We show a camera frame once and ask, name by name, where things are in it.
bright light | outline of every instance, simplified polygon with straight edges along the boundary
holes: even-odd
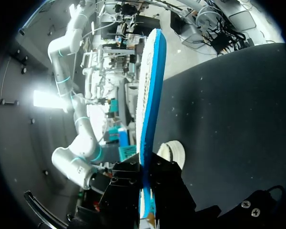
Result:
[[[104,9],[105,9],[105,4],[104,4],[104,5],[102,6],[102,8],[101,8],[101,11],[100,11],[100,13],[99,13],[99,17],[103,14]]]
[[[92,31],[92,35],[94,35],[94,22],[91,22],[91,31]]]
[[[71,18],[73,18],[73,16],[75,15],[75,6],[74,6],[74,4],[71,4],[69,6],[69,12],[70,12]]]
[[[38,107],[66,108],[66,103],[59,96],[37,90],[34,91],[33,104]]]

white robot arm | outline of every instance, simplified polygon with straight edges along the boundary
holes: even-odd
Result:
[[[52,163],[68,179],[84,189],[90,188],[90,179],[97,172],[92,163],[102,161],[102,148],[87,117],[83,95],[72,96],[72,80],[64,56],[78,52],[82,30],[95,9],[94,1],[81,1],[67,26],[66,34],[53,40],[48,47],[59,95],[66,102],[67,111],[74,111],[74,124],[78,134],[67,148],[59,147],[53,152]]]

wall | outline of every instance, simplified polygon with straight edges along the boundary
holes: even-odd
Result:
[[[49,211],[66,220],[65,215],[75,210],[75,195],[79,190],[51,163],[54,149],[68,146],[76,136],[72,114],[33,106],[34,90],[57,92],[47,47],[51,40],[65,33],[64,27],[70,20],[66,11],[70,2],[57,0],[39,14],[25,35],[18,34],[12,41],[0,61],[0,94],[6,71],[2,98],[20,102],[19,106],[0,105],[0,167],[13,196],[35,223],[40,219],[25,202],[24,191],[31,190]],[[55,30],[48,36],[53,25]],[[21,74],[21,64],[9,56],[18,48],[21,58],[29,57],[26,74]],[[70,56],[67,60],[71,72],[73,59]]]

white shoe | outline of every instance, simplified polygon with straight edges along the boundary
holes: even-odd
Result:
[[[183,169],[185,163],[185,150],[179,141],[169,141],[161,144],[157,153],[158,156],[167,161],[175,161]]]

black table surface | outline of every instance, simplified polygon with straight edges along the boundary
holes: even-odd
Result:
[[[236,51],[165,80],[154,152],[170,140],[184,145],[182,176],[197,210],[225,213],[257,189],[286,188],[285,45]]]

